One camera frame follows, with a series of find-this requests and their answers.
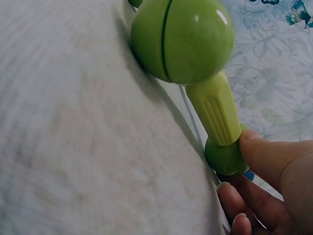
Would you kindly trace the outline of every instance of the green handle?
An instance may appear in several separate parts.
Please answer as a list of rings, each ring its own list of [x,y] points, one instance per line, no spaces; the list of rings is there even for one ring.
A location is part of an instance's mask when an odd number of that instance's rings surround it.
[[[229,146],[237,141],[241,128],[224,70],[212,78],[186,86],[186,92],[214,144]]]

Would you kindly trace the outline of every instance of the blue floral fabric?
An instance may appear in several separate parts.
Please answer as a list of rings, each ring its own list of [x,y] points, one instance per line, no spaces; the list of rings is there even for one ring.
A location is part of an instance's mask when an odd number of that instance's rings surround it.
[[[270,140],[312,139],[311,0],[222,1],[237,32],[226,71],[241,122]]]
[[[264,4],[276,5],[279,0],[261,0]],[[291,12],[286,16],[286,20],[289,25],[304,21],[305,28],[313,27],[313,12],[308,12],[307,8],[311,9],[311,0],[296,0],[291,7]]]

